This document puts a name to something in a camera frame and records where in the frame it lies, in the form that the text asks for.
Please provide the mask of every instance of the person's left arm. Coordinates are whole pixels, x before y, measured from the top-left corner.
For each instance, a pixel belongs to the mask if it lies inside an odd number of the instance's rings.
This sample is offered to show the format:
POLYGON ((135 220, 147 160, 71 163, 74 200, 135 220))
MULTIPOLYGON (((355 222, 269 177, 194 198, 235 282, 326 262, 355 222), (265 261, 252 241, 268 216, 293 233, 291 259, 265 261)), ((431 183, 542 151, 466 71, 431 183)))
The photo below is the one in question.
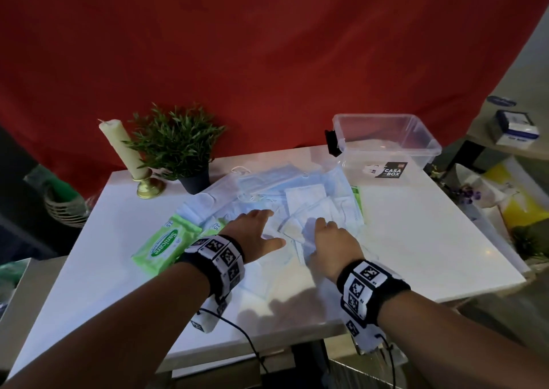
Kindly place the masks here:
MULTIPOLYGON (((254 210, 222 230, 238 241, 245 263, 285 245, 283 239, 261 238, 271 215, 254 210)), ((68 334, 4 387, 144 387, 209 294, 206 275, 176 263, 68 334)))

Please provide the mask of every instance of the white candle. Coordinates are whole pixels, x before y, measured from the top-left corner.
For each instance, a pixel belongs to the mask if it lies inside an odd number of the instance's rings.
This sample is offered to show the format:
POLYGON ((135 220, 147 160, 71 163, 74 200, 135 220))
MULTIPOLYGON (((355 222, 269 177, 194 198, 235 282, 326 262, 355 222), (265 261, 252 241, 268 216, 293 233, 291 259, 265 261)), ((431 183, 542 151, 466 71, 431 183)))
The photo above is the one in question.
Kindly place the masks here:
POLYGON ((108 122, 101 122, 100 129, 105 134, 107 140, 114 148, 120 159, 128 168, 128 171, 132 174, 134 179, 142 179, 147 176, 148 168, 138 168, 143 163, 141 162, 141 156, 139 152, 128 148, 122 141, 130 140, 122 122, 120 120, 110 120, 108 122))

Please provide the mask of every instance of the white table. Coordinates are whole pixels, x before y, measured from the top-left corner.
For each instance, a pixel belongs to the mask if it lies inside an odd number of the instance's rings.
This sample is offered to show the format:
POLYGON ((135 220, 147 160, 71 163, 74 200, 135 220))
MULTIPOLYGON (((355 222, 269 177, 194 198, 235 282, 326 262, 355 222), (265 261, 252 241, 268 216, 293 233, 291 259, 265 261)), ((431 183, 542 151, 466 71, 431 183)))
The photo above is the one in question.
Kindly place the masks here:
MULTIPOLYGON (((291 162, 312 171, 333 165, 325 146, 219 158, 213 179, 243 165, 261 171, 291 162)), ((435 300, 500 290, 524 278, 463 213, 418 168, 409 165, 399 186, 353 180, 361 185, 370 250, 420 294, 435 300)), ((147 280, 130 259, 168 219, 185 194, 170 183, 158 198, 141 200, 127 171, 112 174, 61 270, 11 373, 15 373, 89 318, 147 280)), ((339 294, 313 278, 294 257, 267 300, 235 288, 224 316, 247 331, 260 351, 345 332, 338 320, 339 294)), ((251 353, 244 337, 225 323, 210 334, 188 326, 160 371, 251 353)))

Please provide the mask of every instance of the person's left hand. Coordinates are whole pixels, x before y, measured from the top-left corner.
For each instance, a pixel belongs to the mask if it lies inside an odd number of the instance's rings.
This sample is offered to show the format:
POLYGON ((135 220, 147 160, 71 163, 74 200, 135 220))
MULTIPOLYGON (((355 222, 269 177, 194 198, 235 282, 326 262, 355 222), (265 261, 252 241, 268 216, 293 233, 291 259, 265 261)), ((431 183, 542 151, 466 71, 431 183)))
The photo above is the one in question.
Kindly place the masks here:
POLYGON ((281 238, 261 238, 267 219, 273 214, 271 210, 252 210, 248 214, 239 215, 219 233, 232 237, 240 244, 245 263, 256 261, 286 245, 286 240, 281 238))

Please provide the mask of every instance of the candlestick base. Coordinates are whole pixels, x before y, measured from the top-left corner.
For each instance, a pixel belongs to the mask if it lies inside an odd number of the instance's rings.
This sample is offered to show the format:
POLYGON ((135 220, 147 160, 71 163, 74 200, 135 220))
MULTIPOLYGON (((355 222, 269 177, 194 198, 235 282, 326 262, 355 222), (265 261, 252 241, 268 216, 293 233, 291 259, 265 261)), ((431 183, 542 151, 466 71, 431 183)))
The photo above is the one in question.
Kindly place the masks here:
POLYGON ((137 185, 137 196, 139 198, 155 198, 156 196, 159 196, 166 188, 166 183, 164 183, 164 181, 158 178, 153 178, 151 175, 153 175, 153 172, 149 169, 144 178, 134 178, 134 181, 139 182, 137 185))

